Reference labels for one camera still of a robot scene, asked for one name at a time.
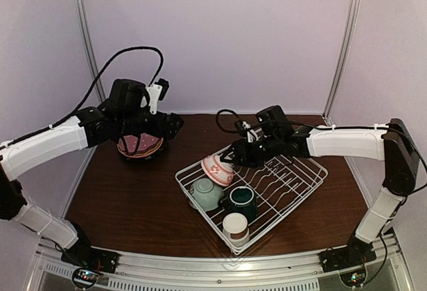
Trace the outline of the circuit board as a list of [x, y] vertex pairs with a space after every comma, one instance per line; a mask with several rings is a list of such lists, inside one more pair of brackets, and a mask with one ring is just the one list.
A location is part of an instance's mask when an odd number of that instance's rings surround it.
[[349, 288], [357, 288], [366, 280], [367, 273], [365, 270], [350, 270], [340, 273], [340, 280], [343, 285]]
[[78, 288], [91, 288], [96, 285], [100, 274], [85, 268], [76, 268], [72, 275], [71, 281]]

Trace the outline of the front aluminium rail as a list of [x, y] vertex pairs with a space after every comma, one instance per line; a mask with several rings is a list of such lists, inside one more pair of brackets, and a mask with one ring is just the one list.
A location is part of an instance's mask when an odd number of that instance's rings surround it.
[[[103, 273], [89, 290], [415, 290], [393, 234], [383, 237], [388, 256], [363, 288], [347, 287], [344, 270], [325, 272], [321, 250], [239, 258], [184, 258], [119, 253], [115, 273]], [[62, 262], [51, 242], [40, 241], [24, 290], [79, 290], [75, 266]]]

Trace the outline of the yellow dotted plate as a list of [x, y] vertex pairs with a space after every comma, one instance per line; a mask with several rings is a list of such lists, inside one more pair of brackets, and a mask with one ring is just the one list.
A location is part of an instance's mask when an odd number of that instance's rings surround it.
[[117, 144], [117, 149], [123, 151], [126, 155], [134, 156], [136, 154], [148, 154], [149, 152], [155, 151], [158, 147], [163, 144], [162, 139], [143, 139], [139, 141], [137, 138], [131, 139], [130, 142], [123, 143], [122, 140]]

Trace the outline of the right aluminium frame post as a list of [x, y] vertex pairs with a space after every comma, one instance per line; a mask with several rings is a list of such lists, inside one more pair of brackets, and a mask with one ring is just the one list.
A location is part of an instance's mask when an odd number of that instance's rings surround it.
[[332, 120], [331, 114], [336, 98], [338, 96], [341, 80], [344, 76], [346, 62], [350, 54], [351, 42], [354, 36], [354, 31], [356, 28], [358, 14], [360, 10], [360, 3], [361, 0], [349, 0], [348, 3], [348, 12], [346, 16], [346, 23], [344, 26], [344, 33], [340, 46], [340, 52], [338, 54], [338, 60], [334, 71], [330, 92], [322, 114], [322, 117], [327, 123], [331, 123]]

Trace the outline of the pink white floral bowl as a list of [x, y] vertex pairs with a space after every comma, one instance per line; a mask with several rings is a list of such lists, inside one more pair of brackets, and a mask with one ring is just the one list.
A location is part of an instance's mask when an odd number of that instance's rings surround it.
[[227, 187], [234, 177], [233, 165], [221, 161], [220, 155], [211, 155], [201, 161], [202, 170], [216, 184]]

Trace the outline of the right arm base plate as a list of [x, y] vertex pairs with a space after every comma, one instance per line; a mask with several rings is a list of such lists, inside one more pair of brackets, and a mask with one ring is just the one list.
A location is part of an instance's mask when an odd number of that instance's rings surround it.
[[361, 266], [366, 262], [374, 261], [376, 258], [376, 253], [373, 250], [368, 250], [364, 254], [361, 254], [356, 249], [347, 246], [336, 249], [328, 248], [319, 253], [324, 273]]

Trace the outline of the left aluminium frame post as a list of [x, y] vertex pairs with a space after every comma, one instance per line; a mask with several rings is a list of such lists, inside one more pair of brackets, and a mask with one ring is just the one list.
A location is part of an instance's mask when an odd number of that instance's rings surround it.
[[89, 74], [91, 80], [94, 81], [98, 74], [98, 66], [95, 57], [95, 52], [93, 48], [93, 43], [91, 39], [87, 12], [85, 8], [85, 0], [74, 0], [75, 8], [77, 12], [77, 22], [79, 24], [79, 29], [83, 42], [83, 50], [85, 52], [86, 60], [89, 66]]

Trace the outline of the pale green bowl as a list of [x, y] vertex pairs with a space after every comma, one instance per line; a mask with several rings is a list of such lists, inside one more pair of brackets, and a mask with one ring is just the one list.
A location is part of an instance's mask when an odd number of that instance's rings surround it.
[[200, 178], [191, 185], [190, 194], [204, 211], [210, 212], [219, 207], [224, 191], [209, 178]]

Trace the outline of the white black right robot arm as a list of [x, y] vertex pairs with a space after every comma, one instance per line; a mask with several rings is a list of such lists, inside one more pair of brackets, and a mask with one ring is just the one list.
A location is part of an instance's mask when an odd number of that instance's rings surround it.
[[279, 105], [257, 112], [256, 119], [254, 126], [237, 119], [231, 133], [241, 138], [221, 154], [222, 162], [248, 168], [258, 168], [276, 156], [340, 156], [384, 162], [382, 187], [342, 250], [348, 265], [356, 265], [367, 255], [393, 214], [419, 192], [418, 168], [426, 162], [401, 119], [373, 126], [313, 126], [290, 121]]

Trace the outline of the aluminium frame post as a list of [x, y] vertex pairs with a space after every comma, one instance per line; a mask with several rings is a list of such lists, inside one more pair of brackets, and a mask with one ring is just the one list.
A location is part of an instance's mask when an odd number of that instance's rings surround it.
[[87, 12], [85, 8], [85, 0], [74, 0], [75, 8], [77, 12], [77, 22], [79, 24], [79, 29], [83, 42], [83, 50], [85, 52], [86, 60], [89, 66], [89, 74], [91, 80], [94, 81], [98, 74], [98, 66], [95, 57], [95, 52], [93, 48], [93, 43], [91, 39]]
[[350, 54], [351, 42], [354, 36], [354, 31], [356, 28], [358, 14], [360, 10], [360, 3], [361, 0], [349, 0], [348, 3], [348, 12], [346, 16], [346, 23], [344, 26], [344, 33], [340, 46], [340, 52], [338, 54], [338, 60], [334, 71], [330, 92], [322, 114], [322, 117], [327, 123], [331, 123], [332, 120], [331, 114], [336, 98], [338, 96], [341, 80], [344, 76], [346, 62]]

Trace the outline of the left circuit board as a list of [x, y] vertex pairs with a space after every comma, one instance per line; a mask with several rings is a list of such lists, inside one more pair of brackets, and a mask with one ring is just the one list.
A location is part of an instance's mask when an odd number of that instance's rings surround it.
[[91, 288], [96, 285], [100, 274], [85, 268], [76, 268], [72, 275], [71, 281], [78, 288]]

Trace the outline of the white brown cup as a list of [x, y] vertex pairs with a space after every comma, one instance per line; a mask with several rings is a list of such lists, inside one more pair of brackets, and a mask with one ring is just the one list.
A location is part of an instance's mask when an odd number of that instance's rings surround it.
[[237, 212], [228, 214], [223, 220], [223, 234], [235, 247], [243, 247], [250, 240], [247, 218]]

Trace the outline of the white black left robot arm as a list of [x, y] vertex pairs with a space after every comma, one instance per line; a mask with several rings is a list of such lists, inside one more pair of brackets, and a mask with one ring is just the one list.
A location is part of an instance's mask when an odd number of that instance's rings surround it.
[[169, 83], [160, 79], [146, 86], [116, 79], [109, 97], [97, 107], [78, 109], [55, 125], [1, 144], [1, 219], [13, 220], [55, 242], [82, 267], [96, 260], [84, 231], [73, 222], [52, 216], [25, 199], [19, 176], [74, 151], [93, 148], [108, 140], [118, 143], [127, 135], [143, 134], [171, 140], [183, 126], [178, 114], [158, 111]]

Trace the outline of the right circuit board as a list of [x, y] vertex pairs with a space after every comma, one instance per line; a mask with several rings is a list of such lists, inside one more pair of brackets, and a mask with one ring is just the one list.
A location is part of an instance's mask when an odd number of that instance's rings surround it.
[[366, 280], [367, 273], [365, 270], [350, 270], [340, 273], [340, 280], [343, 285], [349, 288], [357, 288]]

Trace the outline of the dark green mug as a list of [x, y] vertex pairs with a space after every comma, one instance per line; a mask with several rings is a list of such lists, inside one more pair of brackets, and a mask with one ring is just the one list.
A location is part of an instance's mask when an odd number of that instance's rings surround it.
[[248, 222], [253, 222], [258, 217], [257, 196], [248, 186], [233, 188], [220, 200], [220, 206], [228, 213], [243, 214]]

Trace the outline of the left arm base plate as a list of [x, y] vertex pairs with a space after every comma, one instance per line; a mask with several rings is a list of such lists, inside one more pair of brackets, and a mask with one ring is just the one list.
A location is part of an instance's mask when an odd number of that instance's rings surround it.
[[61, 260], [94, 272], [114, 274], [119, 254], [91, 246], [79, 245], [65, 249], [62, 252]]

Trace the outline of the black rimmed white plate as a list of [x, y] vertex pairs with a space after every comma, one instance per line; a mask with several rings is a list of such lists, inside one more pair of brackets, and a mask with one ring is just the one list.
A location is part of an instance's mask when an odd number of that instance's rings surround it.
[[164, 142], [155, 151], [149, 152], [148, 154], [136, 154], [134, 156], [129, 156], [129, 155], [126, 155], [121, 150], [118, 150], [118, 154], [123, 160], [131, 161], [131, 162], [148, 162], [150, 160], [154, 160], [158, 158], [159, 156], [162, 156], [168, 151], [168, 149], [169, 149], [168, 143]]

